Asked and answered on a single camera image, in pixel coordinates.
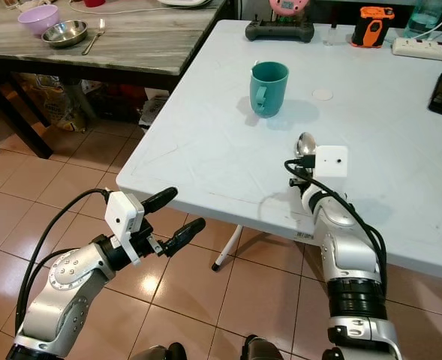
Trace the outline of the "shiny metal spoon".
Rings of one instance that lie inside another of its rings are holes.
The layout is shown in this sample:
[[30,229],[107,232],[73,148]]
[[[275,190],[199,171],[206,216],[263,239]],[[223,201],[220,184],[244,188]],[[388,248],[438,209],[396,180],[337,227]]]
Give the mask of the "shiny metal spoon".
[[295,145],[295,157],[313,157],[316,154],[317,143],[314,141],[312,134],[303,131],[302,134],[297,138]]

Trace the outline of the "patterned bag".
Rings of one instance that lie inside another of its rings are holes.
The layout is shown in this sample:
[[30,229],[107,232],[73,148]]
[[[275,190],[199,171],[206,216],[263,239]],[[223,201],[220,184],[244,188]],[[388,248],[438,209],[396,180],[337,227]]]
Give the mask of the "patterned bag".
[[25,90],[32,90],[38,99],[40,110],[49,123],[64,131],[84,133],[86,120],[80,106],[67,96],[57,76],[19,73]]

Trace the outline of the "small clear glass bottle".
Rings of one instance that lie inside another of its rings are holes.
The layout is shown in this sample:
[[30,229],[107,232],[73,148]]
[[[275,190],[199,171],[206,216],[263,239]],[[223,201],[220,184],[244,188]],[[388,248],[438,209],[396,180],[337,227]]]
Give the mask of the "small clear glass bottle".
[[321,35],[321,42],[324,46],[334,46],[337,38],[337,24],[331,24]]

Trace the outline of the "robot right leg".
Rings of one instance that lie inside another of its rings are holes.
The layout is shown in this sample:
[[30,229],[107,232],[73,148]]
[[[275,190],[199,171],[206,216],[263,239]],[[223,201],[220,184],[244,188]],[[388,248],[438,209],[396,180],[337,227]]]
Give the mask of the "robot right leg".
[[251,334],[242,345],[239,360],[285,360],[281,351],[267,339]]

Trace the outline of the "black handheld controller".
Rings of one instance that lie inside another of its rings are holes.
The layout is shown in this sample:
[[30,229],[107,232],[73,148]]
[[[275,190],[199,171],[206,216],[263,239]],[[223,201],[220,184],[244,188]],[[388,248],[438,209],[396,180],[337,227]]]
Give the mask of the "black handheld controller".
[[245,27],[245,37],[249,41],[258,38],[296,38],[309,44],[314,37],[314,26],[304,21],[265,21],[254,20]]

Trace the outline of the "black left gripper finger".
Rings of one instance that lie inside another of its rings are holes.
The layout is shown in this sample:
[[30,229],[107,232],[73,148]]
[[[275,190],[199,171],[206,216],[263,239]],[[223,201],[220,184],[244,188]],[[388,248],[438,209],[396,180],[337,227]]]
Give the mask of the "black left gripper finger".
[[155,195],[149,196],[143,201],[143,209],[145,213],[155,213],[166,205],[169,205],[177,196],[176,187],[167,187]]
[[166,242],[162,243],[162,254],[173,257],[183,247],[189,244],[194,237],[206,227],[206,220],[197,218],[180,227]]

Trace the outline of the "orange and black device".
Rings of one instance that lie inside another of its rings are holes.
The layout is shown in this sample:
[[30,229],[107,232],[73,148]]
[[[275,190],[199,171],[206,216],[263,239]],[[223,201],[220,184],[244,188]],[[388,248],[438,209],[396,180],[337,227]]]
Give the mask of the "orange and black device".
[[391,7],[361,7],[358,20],[350,43],[354,47],[380,48],[384,44],[386,31],[391,28],[395,17]]

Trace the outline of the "white power strip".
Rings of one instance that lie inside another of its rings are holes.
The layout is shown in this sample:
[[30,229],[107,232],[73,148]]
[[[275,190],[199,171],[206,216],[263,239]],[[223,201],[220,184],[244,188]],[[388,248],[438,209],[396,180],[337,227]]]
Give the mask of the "white power strip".
[[392,42],[392,54],[401,57],[442,61],[442,44],[430,39],[400,37]]

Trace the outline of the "stainless steel bowl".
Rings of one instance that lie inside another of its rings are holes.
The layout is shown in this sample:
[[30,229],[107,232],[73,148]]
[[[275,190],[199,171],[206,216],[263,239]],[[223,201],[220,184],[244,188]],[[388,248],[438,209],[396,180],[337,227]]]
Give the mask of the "stainless steel bowl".
[[40,38],[50,48],[65,49],[83,41],[88,28],[88,24],[84,21],[67,20],[50,26]]

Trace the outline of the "white metal table leg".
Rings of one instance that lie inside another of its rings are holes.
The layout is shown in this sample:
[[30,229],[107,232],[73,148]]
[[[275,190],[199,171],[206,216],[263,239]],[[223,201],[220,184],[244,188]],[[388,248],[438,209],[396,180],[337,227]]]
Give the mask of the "white metal table leg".
[[224,249],[218,255],[216,261],[214,261],[214,263],[211,264],[211,271],[217,273],[218,270],[220,270],[221,264],[224,263],[224,261],[228,258],[228,255],[230,255],[231,251],[233,251],[235,246],[238,244],[238,240],[240,240],[241,234],[242,234],[242,226],[238,225],[236,226],[234,233],[232,233],[230,240],[227,241],[227,243],[224,246]]

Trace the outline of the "clear plastic water bottle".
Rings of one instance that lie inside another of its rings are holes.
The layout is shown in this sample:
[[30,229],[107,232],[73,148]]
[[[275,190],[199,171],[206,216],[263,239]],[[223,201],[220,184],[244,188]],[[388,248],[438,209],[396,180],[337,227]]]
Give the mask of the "clear plastic water bottle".
[[416,0],[402,37],[426,39],[439,23],[441,14],[442,0]]

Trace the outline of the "white box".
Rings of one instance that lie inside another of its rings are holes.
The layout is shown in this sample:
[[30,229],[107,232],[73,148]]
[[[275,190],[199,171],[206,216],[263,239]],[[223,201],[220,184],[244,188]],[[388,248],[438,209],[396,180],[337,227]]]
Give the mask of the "white box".
[[146,88],[145,92],[148,99],[145,100],[140,110],[139,126],[146,131],[152,126],[155,118],[158,117],[159,112],[168,101],[170,93],[166,90],[151,88]]

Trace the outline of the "white plate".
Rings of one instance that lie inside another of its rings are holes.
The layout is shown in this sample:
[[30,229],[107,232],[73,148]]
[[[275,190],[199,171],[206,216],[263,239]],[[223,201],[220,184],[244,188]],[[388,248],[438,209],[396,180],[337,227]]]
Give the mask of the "white plate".
[[158,0],[158,2],[170,7],[194,8],[207,5],[211,0]]

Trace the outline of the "teal plastic mug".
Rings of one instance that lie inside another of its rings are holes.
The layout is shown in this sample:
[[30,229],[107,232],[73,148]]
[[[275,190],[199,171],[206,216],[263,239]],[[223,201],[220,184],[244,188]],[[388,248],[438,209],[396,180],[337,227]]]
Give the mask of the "teal plastic mug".
[[255,62],[251,68],[249,103],[261,118],[275,116],[281,109],[289,77],[289,69],[276,61]]

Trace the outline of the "purple plastic bowl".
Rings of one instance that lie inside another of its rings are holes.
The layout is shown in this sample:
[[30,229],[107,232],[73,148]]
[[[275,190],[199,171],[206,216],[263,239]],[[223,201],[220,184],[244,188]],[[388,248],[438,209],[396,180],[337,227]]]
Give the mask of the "purple plastic bowl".
[[59,7],[55,4],[40,4],[20,13],[17,21],[33,37],[41,37],[46,30],[60,22]]

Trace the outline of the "pink round device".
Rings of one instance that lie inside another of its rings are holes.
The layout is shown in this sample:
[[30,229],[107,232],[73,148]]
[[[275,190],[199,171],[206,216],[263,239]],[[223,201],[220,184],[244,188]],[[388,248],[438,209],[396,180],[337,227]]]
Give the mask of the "pink round device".
[[282,17],[294,17],[302,14],[311,0],[269,0],[273,13]]

